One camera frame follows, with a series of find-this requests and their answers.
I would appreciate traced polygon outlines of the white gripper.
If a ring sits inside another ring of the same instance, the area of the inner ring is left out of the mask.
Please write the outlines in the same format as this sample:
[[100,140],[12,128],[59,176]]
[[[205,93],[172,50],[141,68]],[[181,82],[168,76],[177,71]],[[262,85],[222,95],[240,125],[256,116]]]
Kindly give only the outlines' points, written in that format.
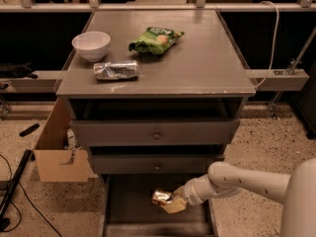
[[174,195],[178,196],[167,202],[162,208],[169,214],[178,213],[186,209],[187,202],[191,206],[197,206],[204,203],[204,199],[200,196],[204,191],[204,182],[198,178],[187,181],[182,187],[174,191]]

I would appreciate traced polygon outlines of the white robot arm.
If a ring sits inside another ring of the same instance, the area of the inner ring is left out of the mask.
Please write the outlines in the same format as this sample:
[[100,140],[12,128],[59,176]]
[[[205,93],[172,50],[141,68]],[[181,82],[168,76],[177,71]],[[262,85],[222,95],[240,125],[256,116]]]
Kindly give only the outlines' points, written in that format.
[[215,162],[207,173],[164,196],[162,207],[177,213],[209,198],[244,189],[283,205],[280,237],[316,237],[316,159],[299,164],[292,174],[246,170]]

